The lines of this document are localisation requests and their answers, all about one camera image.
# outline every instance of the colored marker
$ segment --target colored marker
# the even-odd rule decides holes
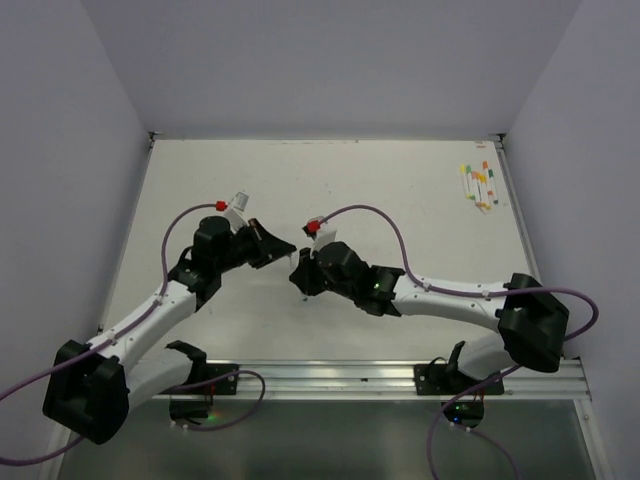
[[[496,190],[496,179],[493,177],[493,170],[489,169],[489,185],[493,192],[493,203],[498,204],[498,191]]]
[[[473,177],[471,175],[471,165],[467,165],[467,183],[469,184],[469,198],[476,201],[476,191],[473,188]]]
[[[478,180],[480,180],[480,191],[482,192],[482,206],[487,210],[491,210],[491,204],[489,203],[489,192],[487,190],[487,178],[479,173]]]
[[[484,170],[484,178],[487,181],[487,193],[489,194],[489,205],[493,203],[493,188],[491,188],[491,183],[489,180],[489,163],[482,162],[482,169]]]
[[[464,190],[465,198],[471,198],[471,193],[469,192],[469,183],[467,182],[467,169],[464,165],[460,165],[460,178],[462,179],[462,188]]]
[[[478,173],[471,172],[471,178],[473,179],[473,191],[475,192],[476,206],[480,207],[482,206],[482,196],[480,192],[480,183],[478,182]]]

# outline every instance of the cable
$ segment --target cable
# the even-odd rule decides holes
[[[378,215],[380,215],[382,218],[384,218],[387,223],[391,226],[391,228],[393,229],[393,231],[396,234],[396,237],[398,239],[398,243],[400,245],[400,252],[402,255],[402,263],[404,266],[404,269],[407,273],[407,276],[417,285],[422,286],[425,290],[429,290],[429,291],[434,291],[436,293],[441,293],[441,294],[445,294],[445,295],[452,295],[455,297],[467,297],[467,298],[484,298],[483,294],[481,292],[464,292],[464,291],[460,291],[460,290],[452,290],[452,289],[448,289],[448,288],[443,288],[443,287],[438,287],[436,285],[430,285],[428,288],[422,283],[422,281],[420,279],[418,279],[418,277],[416,275],[414,275],[414,273],[411,271],[411,267],[409,266],[409,258],[407,255],[407,247],[405,245],[404,242],[404,238],[402,237],[402,233],[400,232],[400,229],[398,228],[398,225],[393,221],[393,219],[387,215],[385,212],[383,212],[382,210],[380,210],[379,208],[373,207],[371,205],[364,205],[364,204],[356,204],[356,205],[349,205],[347,207],[343,207],[340,208],[338,210],[336,210],[335,212],[330,213],[329,215],[325,216],[322,218],[322,220],[320,220],[320,224],[326,223],[329,220],[331,220],[332,218],[337,217],[338,215],[348,212],[350,210],[369,210],[371,212],[377,213]],[[591,307],[592,310],[592,316],[591,319],[582,327],[580,327],[579,329],[577,329],[575,332],[572,332],[570,334],[568,334],[567,336],[565,336],[564,340],[568,341],[568,340],[572,340],[574,338],[576,338],[579,335],[582,335],[583,333],[585,333],[587,330],[589,330],[591,327],[593,327],[593,325],[595,325],[595,323],[598,321],[598,317],[600,315],[600,309],[598,308],[598,305],[587,295],[585,295],[582,292],[579,292],[577,290],[573,290],[570,288],[564,288],[564,287],[530,287],[530,288],[521,288],[518,290],[504,290],[501,292],[490,292],[489,293],[489,297],[490,298],[498,298],[498,297],[508,297],[508,296],[512,296],[512,295],[526,295],[526,294],[533,294],[533,293],[560,293],[560,294],[566,294],[566,295],[571,295],[577,298],[580,298],[582,300],[584,300],[587,304],[589,304],[589,306]],[[447,401],[442,408],[440,409],[440,411],[436,414],[436,416],[434,417],[434,420],[431,422],[431,425],[429,426],[429,434],[427,436],[427,459],[429,462],[429,469],[431,470],[431,475],[433,476],[434,480],[439,480],[440,477],[438,476],[438,473],[435,469],[434,466],[434,462],[433,462],[433,452],[432,452],[432,444],[433,444],[433,436],[435,433],[435,429],[437,426],[437,422],[440,418],[440,415],[448,408],[450,407],[453,403],[455,403],[456,401],[458,401],[460,398],[464,397],[465,395],[469,395],[472,394],[478,390],[481,390],[485,387],[487,387],[488,385],[491,385],[492,383],[506,377],[507,375],[510,375],[511,373],[515,372],[516,370],[518,370],[520,367],[519,366],[515,366],[515,367],[511,367],[507,370],[505,370],[504,372],[494,375],[493,377],[490,377],[486,380],[484,380],[483,382],[480,382],[477,385],[474,385],[471,388],[468,388],[467,390],[465,390],[462,393],[459,393],[458,395],[454,396],[453,398],[451,398],[449,401]],[[472,432],[476,435],[481,436],[482,438],[490,441],[491,443],[493,443],[509,460],[509,463],[511,463],[511,466],[513,467],[514,470],[514,474],[516,476],[516,479],[520,479],[520,472],[515,464],[515,462],[513,461],[513,458],[511,457],[511,455],[507,452],[507,450],[500,445],[498,442],[496,442],[495,440],[491,440],[489,439],[489,437],[487,437],[485,434],[481,434],[480,432],[475,432],[472,430]]]
[[[160,298],[162,296],[164,296],[164,294],[166,293],[167,288],[169,286],[169,269],[167,267],[167,243],[169,241],[169,236],[171,235],[171,232],[173,231],[174,227],[178,224],[178,222],[180,220],[182,220],[182,218],[185,215],[188,215],[189,213],[191,213],[191,212],[193,212],[195,210],[200,210],[202,208],[216,208],[216,205],[214,203],[203,203],[201,205],[195,205],[195,206],[193,206],[191,208],[186,209],[184,212],[182,212],[180,215],[178,215],[171,222],[171,224],[167,228],[167,231],[164,234],[164,237],[162,238],[162,245],[160,247],[160,258],[161,258],[161,263],[162,263],[162,286],[160,287],[160,292],[159,292],[159,295],[158,295],[158,297],[160,297]],[[149,316],[158,307],[158,305],[160,305],[160,303],[157,300],[154,300],[151,303],[151,305],[149,305],[149,308],[147,308],[138,318],[136,318],[133,322],[131,322],[125,328],[123,328],[122,330],[117,332],[115,334],[115,338],[120,338],[123,335],[126,335],[131,330],[133,330],[138,325],[140,325],[142,322],[144,322],[147,318],[149,318]],[[100,352],[101,350],[103,350],[104,348],[106,348],[109,345],[111,345],[111,340],[106,340],[106,341],[94,346],[91,350],[89,350],[89,351],[87,351],[85,353],[82,353],[82,354],[78,355],[77,357],[72,358],[71,360],[67,360],[66,362],[59,363],[58,365],[55,365],[54,367],[48,368],[46,370],[43,370],[40,373],[32,375],[31,377],[28,377],[28,378],[22,380],[21,382],[16,383],[12,387],[9,387],[8,389],[6,389],[6,390],[4,390],[3,392],[0,393],[0,402],[2,402],[4,399],[9,397],[10,395],[13,395],[17,391],[22,390],[24,387],[26,387],[28,385],[31,385],[32,383],[34,383],[34,382],[36,382],[36,381],[38,381],[38,380],[40,380],[42,378],[48,377],[49,375],[52,375],[52,374],[57,373],[57,372],[60,372],[60,371],[62,371],[64,369],[66,369],[66,368],[69,368],[69,367],[75,365],[76,363],[82,362],[86,358],[89,358],[92,355],[95,355],[96,353]],[[11,467],[26,467],[26,466],[29,466],[29,465],[36,465],[38,463],[46,462],[47,460],[51,460],[52,458],[55,458],[58,455],[62,455],[63,453],[71,450],[78,443],[80,443],[82,441],[82,439],[83,439],[83,437],[78,437],[77,439],[75,439],[72,442],[68,443],[64,447],[56,450],[55,452],[51,452],[51,453],[49,453],[47,455],[43,455],[41,457],[28,458],[28,459],[24,459],[24,460],[16,460],[16,459],[12,459],[12,458],[0,457],[0,465],[6,465],[6,466],[11,466]]]
[[[177,387],[173,387],[170,390],[170,392],[177,393],[177,392],[183,392],[185,390],[191,390],[194,388],[206,387],[207,385],[212,385],[216,382],[219,382],[220,380],[225,380],[226,378],[233,377],[236,375],[238,376],[251,375],[253,377],[256,377],[258,380],[260,380],[260,383],[262,384],[262,390],[260,391],[260,396],[258,397],[258,400],[256,400],[253,406],[249,410],[247,410],[245,413],[240,415],[238,418],[231,420],[227,423],[223,423],[221,425],[213,425],[210,427],[203,427],[200,425],[187,425],[188,430],[194,430],[196,432],[215,432],[217,430],[223,430],[225,428],[229,428],[229,427],[233,427],[234,425],[237,425],[238,423],[249,418],[251,415],[253,415],[258,411],[258,409],[262,406],[262,399],[264,398],[264,395],[267,391],[267,384],[264,381],[264,377],[260,375],[258,372],[254,372],[253,370],[237,370],[234,372],[228,372],[228,373],[225,373],[224,375],[220,375],[218,377],[211,378],[209,380],[204,380],[202,382],[192,383],[190,385],[179,385]]]

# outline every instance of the gray wall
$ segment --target gray wall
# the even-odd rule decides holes
[[[502,133],[580,0],[83,0],[150,129]]]
[[[638,25],[637,0],[584,0],[507,136],[543,280],[589,292],[602,308],[569,352],[585,362],[620,479],[640,476]]]
[[[82,5],[0,5],[0,386],[87,338],[103,311],[141,174],[146,133]],[[46,382],[0,406],[0,455],[45,452]],[[0,467],[3,479],[37,467]]]

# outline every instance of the white tabletop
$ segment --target white tabletop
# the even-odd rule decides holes
[[[483,213],[464,197],[460,164],[496,175],[499,205]],[[412,270],[463,282],[529,273],[525,250],[491,142],[160,140],[156,142],[116,281],[112,326],[160,284],[160,242],[184,209],[250,195],[247,218],[298,248],[312,217],[367,203],[386,211],[405,237]],[[170,267],[191,245],[201,218],[185,218],[169,242]],[[385,221],[370,212],[337,218],[338,239],[369,264],[401,266]],[[447,357],[479,327],[433,317],[374,317],[335,294],[303,301],[289,261],[223,276],[221,290],[157,348],[180,339],[218,359],[402,360]]]

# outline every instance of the table surface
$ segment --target table surface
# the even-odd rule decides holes
[[[460,164],[496,175],[499,205],[483,213],[464,197]],[[386,211],[406,240],[412,270],[463,282],[529,273],[503,172],[491,142],[159,140],[142,187],[107,314],[111,327],[160,284],[160,242],[186,208],[250,195],[247,218],[298,248],[305,222],[366,203]],[[198,211],[174,230],[169,265],[192,243]],[[335,219],[338,240],[369,264],[401,266],[389,225],[365,211]],[[374,317],[335,294],[303,301],[287,259],[223,276],[221,290],[150,352],[180,339],[214,359],[404,360],[448,357],[482,328],[434,317]]]

